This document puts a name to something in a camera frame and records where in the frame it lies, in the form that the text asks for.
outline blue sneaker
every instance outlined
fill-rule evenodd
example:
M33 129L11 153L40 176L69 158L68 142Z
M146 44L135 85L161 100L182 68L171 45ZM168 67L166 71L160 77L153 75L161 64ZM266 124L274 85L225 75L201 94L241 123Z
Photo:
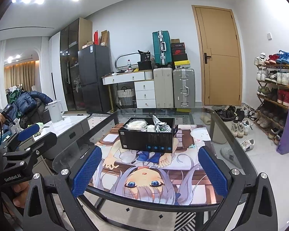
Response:
M276 63L277 64L288 64L289 65L289 53L280 50L279 54L281 56L276 60Z

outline anime mousepad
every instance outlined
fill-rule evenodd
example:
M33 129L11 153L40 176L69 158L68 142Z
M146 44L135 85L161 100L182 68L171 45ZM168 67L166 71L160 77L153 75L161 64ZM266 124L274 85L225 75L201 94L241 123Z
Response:
M214 147L203 125L179 125L173 154L122 149L117 124L96 143L102 161L89 186L150 203L206 205L222 201L198 162L198 151Z

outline striped rug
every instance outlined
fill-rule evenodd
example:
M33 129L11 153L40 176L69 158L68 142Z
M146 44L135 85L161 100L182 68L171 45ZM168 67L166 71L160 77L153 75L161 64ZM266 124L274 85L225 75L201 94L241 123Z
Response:
M174 231L195 231L196 213L177 213Z

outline electric kettle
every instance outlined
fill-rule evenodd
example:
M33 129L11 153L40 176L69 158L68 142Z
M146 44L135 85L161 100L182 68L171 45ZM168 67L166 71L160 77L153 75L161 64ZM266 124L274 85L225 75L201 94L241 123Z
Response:
M47 108L49 110L50 118L52 119L52 123L61 121L64 110L62 108L61 101L53 101L47 104Z

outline teal suitcase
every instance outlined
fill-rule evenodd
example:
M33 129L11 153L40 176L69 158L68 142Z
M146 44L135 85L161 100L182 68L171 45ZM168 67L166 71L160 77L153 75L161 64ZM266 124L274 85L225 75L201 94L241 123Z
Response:
M171 41L168 31L153 32L153 47L156 65L172 67Z

